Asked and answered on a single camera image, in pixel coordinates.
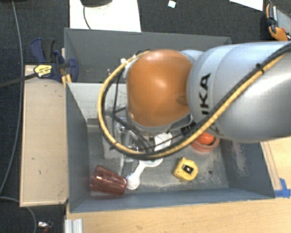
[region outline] black floor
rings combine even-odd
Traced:
[[[233,43],[271,40],[266,31],[265,14],[228,0],[138,0],[141,29],[144,32],[187,33],[229,36]],[[69,0],[14,0],[23,43],[24,62],[34,63],[29,44],[37,37],[56,39],[55,49],[64,46],[64,27],[69,26]],[[273,0],[290,12],[291,0]],[[0,0],[0,83],[20,76],[20,51],[16,23],[10,0]],[[0,186],[11,158],[20,86],[0,89]],[[2,196],[18,199],[21,133],[16,154]],[[33,208],[38,221],[54,222],[51,232],[62,232],[64,207]],[[0,233],[32,232],[28,211],[16,203],[0,201]]]

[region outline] gray bin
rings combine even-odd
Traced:
[[[122,196],[91,192],[96,165],[119,172],[120,159],[105,159],[103,137],[97,121],[97,98],[107,70],[137,50],[169,48],[207,50],[230,43],[227,37],[160,33],[128,33],[65,29],[66,59],[76,57],[78,83],[66,88],[69,169],[69,208],[72,213],[126,210],[162,206],[274,198],[274,190],[260,144],[221,140],[211,153],[191,146],[169,156],[155,168],[146,168],[137,190]],[[125,95],[119,97],[125,103]],[[107,103],[112,104],[112,96]],[[192,182],[172,175],[181,157],[192,159],[199,174]],[[137,165],[134,161],[125,175]]]

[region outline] orange device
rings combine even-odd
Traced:
[[[276,6],[266,6],[267,28],[277,41],[291,40],[291,18],[277,9]]]

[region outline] orange ball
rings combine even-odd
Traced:
[[[212,134],[203,132],[200,137],[197,138],[197,141],[202,145],[211,145],[215,140],[215,137]]]

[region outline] red cup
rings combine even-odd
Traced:
[[[100,191],[122,195],[126,189],[127,181],[120,175],[98,165],[91,178],[92,191]]]

